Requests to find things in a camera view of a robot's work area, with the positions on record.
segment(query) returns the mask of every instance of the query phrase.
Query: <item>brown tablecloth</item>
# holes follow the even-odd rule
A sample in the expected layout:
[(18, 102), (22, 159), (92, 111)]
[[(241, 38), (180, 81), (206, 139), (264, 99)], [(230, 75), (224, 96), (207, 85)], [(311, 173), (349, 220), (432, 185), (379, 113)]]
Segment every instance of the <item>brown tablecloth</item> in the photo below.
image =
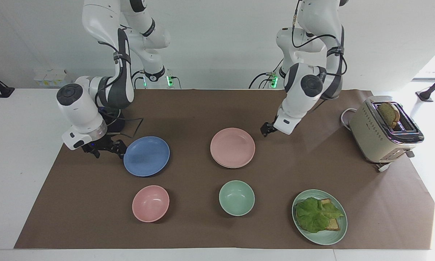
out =
[[(259, 128), (273, 120), (283, 91), (136, 91), (125, 117), (145, 117), (138, 137), (166, 140), (168, 165), (152, 177), (135, 177), (114, 154), (96, 159), (63, 146), (15, 248), (428, 249), (434, 203), (409, 159), (377, 173), (340, 124), (344, 109), (370, 95), (343, 91), (291, 136), (264, 138)], [(209, 152), (213, 135), (227, 127), (246, 130), (256, 143), (254, 159), (240, 169), (221, 167)], [(243, 217), (229, 216), (218, 201), (221, 186), (235, 179), (256, 195)], [(131, 211), (133, 197), (148, 185), (163, 186), (171, 197), (155, 223), (142, 223)], [(318, 246), (297, 231), (292, 202), (308, 189), (332, 194), (345, 208), (348, 231), (339, 243)]]

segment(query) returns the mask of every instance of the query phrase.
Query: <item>toaster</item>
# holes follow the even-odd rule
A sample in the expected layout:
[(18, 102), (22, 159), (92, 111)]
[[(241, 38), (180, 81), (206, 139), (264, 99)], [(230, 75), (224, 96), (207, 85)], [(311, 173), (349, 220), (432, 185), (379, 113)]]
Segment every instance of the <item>toaster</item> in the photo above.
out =
[[(401, 114), (394, 129), (378, 112), (377, 107), (384, 102), (394, 104)], [(367, 98), (353, 114), (349, 126), (366, 159), (374, 163), (390, 163), (404, 154), (413, 157), (411, 150), (424, 140), (416, 123), (390, 96)]]

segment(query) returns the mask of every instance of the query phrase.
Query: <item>green lettuce leaf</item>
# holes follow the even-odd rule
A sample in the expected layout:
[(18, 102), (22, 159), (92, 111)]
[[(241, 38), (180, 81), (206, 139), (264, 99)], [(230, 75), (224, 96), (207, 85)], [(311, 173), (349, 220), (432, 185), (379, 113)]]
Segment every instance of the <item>green lettuce leaf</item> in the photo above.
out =
[(322, 205), (320, 200), (313, 197), (307, 198), (296, 205), (296, 217), (300, 227), (310, 233), (325, 230), (330, 218), (343, 216), (332, 203)]

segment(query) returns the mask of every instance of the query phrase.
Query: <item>blue plate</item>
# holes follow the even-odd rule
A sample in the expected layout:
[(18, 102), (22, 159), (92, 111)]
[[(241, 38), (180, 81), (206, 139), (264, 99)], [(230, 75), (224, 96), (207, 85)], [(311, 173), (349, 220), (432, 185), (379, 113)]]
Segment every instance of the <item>blue plate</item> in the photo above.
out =
[(124, 166), (132, 175), (148, 177), (166, 166), (170, 153), (169, 146), (163, 139), (143, 137), (132, 142), (127, 148)]

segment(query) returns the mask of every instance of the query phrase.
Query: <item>bread slice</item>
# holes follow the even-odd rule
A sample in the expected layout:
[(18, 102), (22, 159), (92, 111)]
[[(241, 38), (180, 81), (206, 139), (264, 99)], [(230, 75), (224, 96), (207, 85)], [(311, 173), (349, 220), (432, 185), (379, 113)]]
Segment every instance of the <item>bread slice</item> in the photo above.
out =
[[(330, 200), (330, 198), (324, 198), (320, 200), (320, 203), (322, 205), (326, 204), (326, 203), (331, 203), (332, 201)], [(329, 225), (325, 228), (325, 230), (328, 231), (340, 231), (340, 226), (338, 225), (338, 221), (336, 220), (336, 218), (330, 218), (329, 220)]]
[(401, 118), (398, 108), (392, 103), (384, 102), (378, 106), (378, 112), (385, 120), (386, 124), (394, 129)]

